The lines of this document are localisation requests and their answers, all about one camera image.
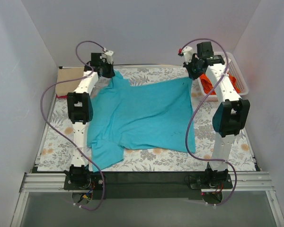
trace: white wall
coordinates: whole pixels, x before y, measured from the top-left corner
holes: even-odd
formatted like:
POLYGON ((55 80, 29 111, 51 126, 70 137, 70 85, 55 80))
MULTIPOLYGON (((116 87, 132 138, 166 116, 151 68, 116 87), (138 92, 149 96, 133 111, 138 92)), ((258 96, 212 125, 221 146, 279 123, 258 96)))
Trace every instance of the white wall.
MULTIPOLYGON (((44 128, 39 99, 55 80, 56 65, 22 2, 0 0, 0 227, 9 226, 34 163, 44 128)), ((49 96, 45 103, 48 110, 49 96)))
MULTIPOLYGON (((178 49, 210 37, 232 52, 260 0, 22 0, 57 65, 81 65, 80 41, 115 51, 115 64, 182 64, 178 49)), ((81 56, 99 51, 90 44, 81 56)))
POLYGON ((262 0, 234 56, 249 85, 246 128, 284 215, 284 0, 262 0))

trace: blue cloth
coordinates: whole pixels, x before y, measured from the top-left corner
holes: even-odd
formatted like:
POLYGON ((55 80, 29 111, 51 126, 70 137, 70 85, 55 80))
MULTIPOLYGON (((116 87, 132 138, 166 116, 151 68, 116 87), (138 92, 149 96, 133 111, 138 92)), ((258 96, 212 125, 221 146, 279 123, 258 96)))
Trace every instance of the blue cloth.
MULTIPOLYGON (((181 78, 132 87, 116 71, 109 85, 91 100, 94 116, 88 147, 92 160, 104 169, 123 160, 124 148, 186 152, 185 132, 193 114, 191 84, 190 78, 181 78)), ((195 152, 193 125, 188 139, 195 152)))

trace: cable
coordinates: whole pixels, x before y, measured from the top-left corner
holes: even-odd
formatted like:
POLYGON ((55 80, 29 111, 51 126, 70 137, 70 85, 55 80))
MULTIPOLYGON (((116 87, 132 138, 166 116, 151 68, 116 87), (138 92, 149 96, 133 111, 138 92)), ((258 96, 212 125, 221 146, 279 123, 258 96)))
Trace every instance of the cable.
POLYGON ((214 42, 216 43, 221 49, 222 51, 224 52, 224 55, 225 55, 225 58, 226 58, 226 67, 224 69, 224 72, 223 72, 223 75, 221 76, 221 78, 218 80, 218 82, 214 85, 214 87, 210 90, 210 92, 202 99, 202 101, 199 103, 199 105, 197 106, 197 108, 195 109, 192 117, 190 118, 190 121, 188 123, 188 126, 187 126, 187 130, 186 130, 186 134, 185 134, 185 146, 186 146, 186 150, 187 152, 195 159, 197 160, 200 160, 200 161, 206 161, 206 162, 211 162, 211 161, 219 161, 219 162, 225 162, 227 163, 228 165, 231 166, 231 168, 233 169, 233 172, 234 172, 234 175, 235 175, 235 183, 233 185, 233 188, 232 188, 232 191, 231 193, 229 194, 229 196, 221 203, 219 204, 209 204, 211 206, 220 206, 224 203, 226 203, 230 198, 231 196, 233 195, 235 189, 236 189, 236 186, 237 186, 237 181, 238 181, 238 178, 237 178, 237 172, 234 168, 234 166, 227 160, 224 160, 224 159, 219 159, 219 158, 213 158, 213 159, 207 159, 207 158, 200 158, 200 157, 197 157, 195 156, 190 150, 189 150, 189 147, 188 147, 188 133, 189 133, 189 129, 190 129, 190 126, 194 120, 194 117, 196 115, 196 113, 198 112, 198 110, 200 109, 201 105, 203 104, 203 102, 208 98, 208 96, 217 88, 217 86, 219 85, 219 83, 223 80, 224 76, 225 76, 225 73, 227 72, 227 69, 229 67, 229 60, 228 60, 228 56, 227 56, 227 53, 226 51, 224 50, 224 48, 219 44, 217 43, 216 41, 212 40, 212 39, 206 39, 206 38, 200 38, 200 39, 194 39, 192 41, 189 41, 187 44, 185 44, 182 48, 181 48, 181 51, 184 49, 184 47, 186 47, 187 45, 189 45, 190 43, 194 42, 194 41, 199 41, 199 40, 208 40, 208 41, 211 41, 211 42, 214 42))
MULTIPOLYGON (((100 44, 94 42, 94 41, 83 41, 83 42, 80 42, 77 46, 76 46, 76 55, 79 59, 80 62, 82 62, 84 65, 87 65, 88 67, 90 67, 90 65, 84 63, 82 61, 82 59, 78 56, 78 47, 83 44, 83 43, 94 43, 98 46, 100 46, 103 50, 105 49, 103 46, 101 46, 100 44)), ((65 82, 71 82, 71 81, 76 81, 76 80, 82 80, 82 79, 85 79, 85 78, 88 78, 92 73, 94 72, 93 68, 91 67, 91 73, 88 74, 88 76, 86 77, 81 77, 81 78, 78 78, 78 79, 69 79, 69 80, 64 80, 64 81, 60 81, 60 82, 57 82, 57 83, 54 83, 53 85, 49 86, 44 92, 43 94, 41 95, 41 99, 40 99, 40 109, 41 109, 41 114, 42 114, 42 117, 43 119, 45 120, 45 122, 48 124, 48 126, 50 126, 56 133, 58 133, 59 135, 61 135, 62 137, 64 137, 67 141, 69 141, 72 145, 75 146, 75 148, 81 153, 81 155, 83 157, 85 157, 91 164, 93 164, 99 171, 100 175, 101 175, 101 178, 102 178, 102 181, 103 181, 103 191, 102 191, 102 196, 101 196, 101 199, 100 199, 100 202, 98 203, 98 205, 95 207, 95 208, 90 208, 90 207, 86 207, 86 206, 82 206, 82 205, 79 205, 77 203, 74 203, 75 205, 81 207, 81 208, 84 208, 84 209, 87 209, 87 210, 90 210, 90 211, 94 211, 94 210, 97 210, 102 202, 103 202, 103 199, 104 199, 104 195, 105 195, 105 179, 104 179, 104 176, 103 176, 103 173, 101 171, 101 169, 90 159, 88 158, 83 152, 82 150, 71 140, 69 139, 68 137, 66 137, 65 135, 63 135, 59 130, 57 130, 46 118, 45 114, 44 114, 44 110, 43 110, 43 98, 46 94, 46 92, 52 88, 53 86, 56 86, 57 84, 61 84, 61 83, 65 83, 65 82)))

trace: floral pattern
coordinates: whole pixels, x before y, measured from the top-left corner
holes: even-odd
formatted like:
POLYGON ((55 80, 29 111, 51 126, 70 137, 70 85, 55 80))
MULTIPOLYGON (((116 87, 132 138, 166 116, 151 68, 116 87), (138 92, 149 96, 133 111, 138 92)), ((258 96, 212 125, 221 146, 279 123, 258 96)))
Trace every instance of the floral pattern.
MULTIPOLYGON (((157 83, 160 81, 186 77, 184 68, 120 68, 124 78, 130 80, 132 86, 157 83)), ((91 97, 95 97, 102 87, 107 86, 109 79, 100 78, 94 87, 91 97)), ((195 109, 202 99, 197 81, 193 82, 191 100, 195 109)), ((205 102, 194 119, 195 155, 210 158, 213 152, 215 133, 212 117, 217 110, 218 102, 205 102)), ((73 139, 72 125, 67 115, 65 99, 56 99, 51 123, 67 137, 73 139)), ((52 129, 46 132, 42 152, 39 154, 38 171, 63 171, 69 169, 73 145, 67 142, 52 129)), ((229 161, 238 171, 255 171, 244 130, 236 137, 229 161)), ((188 153, 161 148, 124 151, 124 160, 106 168, 105 171, 204 171, 207 163, 198 161, 188 153)))

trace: orange cloth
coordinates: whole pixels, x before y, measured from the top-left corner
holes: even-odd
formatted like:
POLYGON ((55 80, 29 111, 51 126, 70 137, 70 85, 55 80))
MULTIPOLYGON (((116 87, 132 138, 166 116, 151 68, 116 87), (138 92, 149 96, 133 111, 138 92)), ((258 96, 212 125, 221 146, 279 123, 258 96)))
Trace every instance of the orange cloth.
MULTIPOLYGON (((231 74, 228 74, 229 75, 229 79, 231 80, 231 83, 233 85, 233 87, 235 88, 236 92, 237 93, 240 93, 240 89, 237 88, 236 86, 236 81, 237 79, 235 77, 233 77, 231 74)), ((206 94, 208 94, 210 92, 210 90, 213 88, 210 80, 207 78, 207 76, 203 73, 201 76, 200 76, 200 80, 201 80, 201 83, 202 83, 202 86, 204 88, 204 92, 206 94)))

